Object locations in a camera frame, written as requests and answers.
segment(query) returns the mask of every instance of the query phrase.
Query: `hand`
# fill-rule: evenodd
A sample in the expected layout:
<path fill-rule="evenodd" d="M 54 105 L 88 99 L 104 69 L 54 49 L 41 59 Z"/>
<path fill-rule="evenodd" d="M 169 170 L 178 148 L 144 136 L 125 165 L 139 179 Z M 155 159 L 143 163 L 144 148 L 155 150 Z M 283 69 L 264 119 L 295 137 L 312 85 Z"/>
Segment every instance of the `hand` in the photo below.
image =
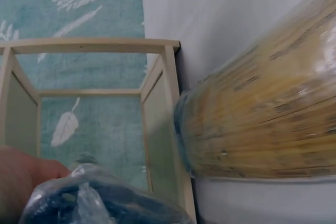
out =
<path fill-rule="evenodd" d="M 34 188 L 70 174 L 60 162 L 0 147 L 0 223 L 17 222 Z"/>

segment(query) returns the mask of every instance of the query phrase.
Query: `white wall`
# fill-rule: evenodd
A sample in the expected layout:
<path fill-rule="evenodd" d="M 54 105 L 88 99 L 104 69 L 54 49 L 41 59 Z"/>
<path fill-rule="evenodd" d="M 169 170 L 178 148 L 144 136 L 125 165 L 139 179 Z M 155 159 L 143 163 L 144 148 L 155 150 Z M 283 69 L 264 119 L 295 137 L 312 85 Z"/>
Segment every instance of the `white wall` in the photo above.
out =
<path fill-rule="evenodd" d="M 181 41 L 177 67 L 187 88 L 244 50 L 300 1 L 143 0 L 145 34 Z M 197 179 L 196 197 L 202 216 L 220 224 L 336 223 L 331 221 L 336 220 L 336 184 L 330 182 L 284 186 Z"/>

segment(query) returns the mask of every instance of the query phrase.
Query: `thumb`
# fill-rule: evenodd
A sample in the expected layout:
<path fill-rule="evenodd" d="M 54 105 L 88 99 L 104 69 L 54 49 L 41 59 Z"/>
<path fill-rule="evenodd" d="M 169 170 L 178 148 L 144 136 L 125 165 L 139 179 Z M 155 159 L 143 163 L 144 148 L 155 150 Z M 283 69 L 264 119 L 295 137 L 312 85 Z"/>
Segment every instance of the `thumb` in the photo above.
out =
<path fill-rule="evenodd" d="M 33 187 L 54 178 L 63 178 L 70 174 L 70 171 L 56 160 L 39 159 L 36 168 L 30 172 Z"/>

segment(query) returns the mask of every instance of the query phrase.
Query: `plastic bag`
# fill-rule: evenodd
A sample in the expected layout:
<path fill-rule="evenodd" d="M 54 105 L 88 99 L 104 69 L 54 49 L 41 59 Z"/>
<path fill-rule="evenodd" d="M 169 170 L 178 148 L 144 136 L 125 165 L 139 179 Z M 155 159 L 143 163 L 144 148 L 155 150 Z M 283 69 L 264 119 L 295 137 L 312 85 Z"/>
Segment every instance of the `plastic bag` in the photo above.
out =
<path fill-rule="evenodd" d="M 127 185 L 106 169 L 83 164 L 68 177 L 35 188 L 19 224 L 192 224 L 153 194 Z"/>

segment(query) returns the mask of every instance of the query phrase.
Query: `wooden shelf frame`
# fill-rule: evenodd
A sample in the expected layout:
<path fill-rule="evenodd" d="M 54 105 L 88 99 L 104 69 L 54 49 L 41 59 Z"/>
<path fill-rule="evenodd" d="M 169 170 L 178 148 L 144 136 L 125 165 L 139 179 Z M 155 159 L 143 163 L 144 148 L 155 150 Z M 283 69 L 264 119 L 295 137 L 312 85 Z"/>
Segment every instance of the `wooden shelf frame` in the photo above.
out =
<path fill-rule="evenodd" d="M 148 185 L 155 191 L 151 181 L 150 156 L 146 139 L 146 123 L 144 121 L 144 102 L 151 94 L 159 78 L 164 80 L 165 98 L 168 113 L 171 118 L 171 144 L 174 155 L 175 176 L 180 206 L 195 220 L 195 206 L 191 179 L 181 162 L 173 131 L 173 108 L 179 98 L 179 89 L 175 67 L 175 53 L 180 49 L 180 42 L 176 40 L 161 39 L 114 39 L 114 38 L 43 38 L 28 39 L 0 43 L 0 54 L 3 55 L 3 64 L 0 68 L 0 140 L 5 139 L 6 104 L 9 79 L 13 73 L 22 87 L 37 104 L 38 122 L 37 132 L 40 132 L 41 99 L 43 97 L 73 97 L 73 96 L 138 96 L 141 103 L 144 149 L 147 164 Z M 71 52 L 123 52 L 123 53 L 152 53 L 157 54 L 153 66 L 145 76 L 141 86 L 137 89 L 53 89 L 37 90 L 29 82 L 15 55 L 39 53 L 71 53 Z M 40 136 L 37 138 L 37 155 L 40 153 Z"/>

